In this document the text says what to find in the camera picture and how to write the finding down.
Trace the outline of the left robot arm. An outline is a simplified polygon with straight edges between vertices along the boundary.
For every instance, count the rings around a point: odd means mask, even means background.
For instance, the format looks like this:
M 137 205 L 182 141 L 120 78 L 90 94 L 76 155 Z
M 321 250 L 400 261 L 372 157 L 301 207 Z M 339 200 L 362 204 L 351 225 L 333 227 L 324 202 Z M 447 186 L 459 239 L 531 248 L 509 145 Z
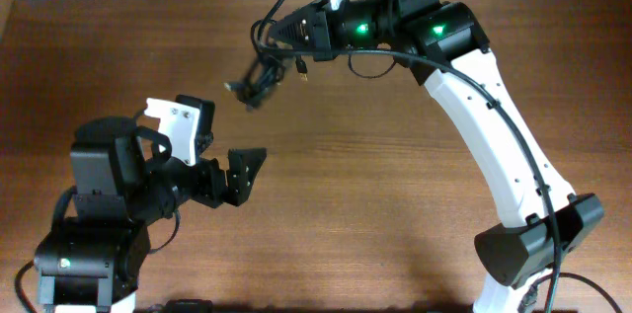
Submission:
M 36 248 L 38 303 L 111 312 L 135 295 L 153 253 L 148 228 L 192 199 L 217 208 L 250 196 L 264 148 L 232 149 L 217 160 L 177 158 L 171 138 L 130 117 L 103 117 L 76 129 L 70 160 L 75 184 L 58 200 L 49 233 Z

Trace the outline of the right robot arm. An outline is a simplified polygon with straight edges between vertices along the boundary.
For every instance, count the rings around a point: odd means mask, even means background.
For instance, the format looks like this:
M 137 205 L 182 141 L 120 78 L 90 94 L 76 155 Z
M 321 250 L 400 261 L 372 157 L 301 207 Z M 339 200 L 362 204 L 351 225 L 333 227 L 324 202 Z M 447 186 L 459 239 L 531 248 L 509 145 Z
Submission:
M 556 171 L 503 82 L 490 42 L 461 2 L 317 0 L 271 27 L 293 51 L 329 61 L 384 54 L 409 69 L 447 113 L 479 166 L 499 223 L 474 240 L 486 270 L 476 312 L 530 312 L 604 210 Z

